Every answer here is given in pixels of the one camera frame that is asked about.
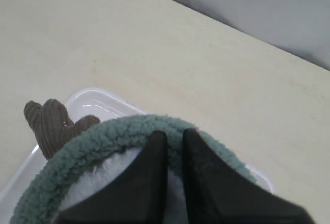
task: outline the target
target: black triangular piece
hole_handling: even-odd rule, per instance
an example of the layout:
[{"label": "black triangular piece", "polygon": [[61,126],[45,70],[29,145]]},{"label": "black triangular piece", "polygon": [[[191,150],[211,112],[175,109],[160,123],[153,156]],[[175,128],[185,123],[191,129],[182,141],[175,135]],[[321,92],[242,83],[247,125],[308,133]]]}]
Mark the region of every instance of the black triangular piece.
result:
[{"label": "black triangular piece", "polygon": [[162,223],[166,191],[167,137],[156,131],[121,175],[55,223]]},{"label": "black triangular piece", "polygon": [[242,177],[192,129],[183,137],[183,181],[190,224],[314,223],[302,207]]}]

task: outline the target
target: green sherpa border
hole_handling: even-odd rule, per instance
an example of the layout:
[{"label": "green sherpa border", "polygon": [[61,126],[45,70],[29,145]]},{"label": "green sherpa border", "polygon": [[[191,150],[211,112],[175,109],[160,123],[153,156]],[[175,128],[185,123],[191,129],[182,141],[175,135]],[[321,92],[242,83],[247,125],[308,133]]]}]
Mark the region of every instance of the green sherpa border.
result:
[{"label": "green sherpa border", "polygon": [[[167,134],[169,168],[181,177],[182,138],[188,128],[196,127],[181,119],[157,115],[112,119],[91,127],[73,138],[48,161],[21,196],[10,223],[51,223],[70,186],[85,171],[114,153],[142,147],[153,131],[161,130]],[[199,133],[219,157],[255,182],[231,150],[205,132]]]}]

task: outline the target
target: white wall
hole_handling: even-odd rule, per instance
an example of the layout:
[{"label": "white wall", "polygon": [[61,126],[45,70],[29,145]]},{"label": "white wall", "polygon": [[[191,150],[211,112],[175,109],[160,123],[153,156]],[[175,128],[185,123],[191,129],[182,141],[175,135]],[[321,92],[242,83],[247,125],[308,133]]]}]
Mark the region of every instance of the white wall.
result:
[{"label": "white wall", "polygon": [[330,0],[176,0],[330,69]]}]

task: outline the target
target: table surface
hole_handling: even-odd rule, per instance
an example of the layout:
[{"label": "table surface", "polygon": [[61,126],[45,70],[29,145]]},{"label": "table surface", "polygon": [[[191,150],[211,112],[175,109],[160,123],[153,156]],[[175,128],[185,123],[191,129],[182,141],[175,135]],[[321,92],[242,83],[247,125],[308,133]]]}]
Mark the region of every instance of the table surface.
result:
[{"label": "table surface", "polygon": [[330,73],[171,0],[0,0],[0,188],[31,99],[101,87],[197,124],[328,222]]}]

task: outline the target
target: toy hand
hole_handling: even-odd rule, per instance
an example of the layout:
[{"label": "toy hand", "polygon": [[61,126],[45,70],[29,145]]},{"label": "toy hand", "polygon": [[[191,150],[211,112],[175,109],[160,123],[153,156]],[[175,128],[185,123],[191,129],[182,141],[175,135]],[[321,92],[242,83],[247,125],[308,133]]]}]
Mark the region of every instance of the toy hand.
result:
[{"label": "toy hand", "polygon": [[73,123],[66,107],[55,99],[47,100],[43,106],[34,101],[28,102],[24,116],[46,159],[51,159],[72,138],[100,123],[99,118],[93,115]]}]

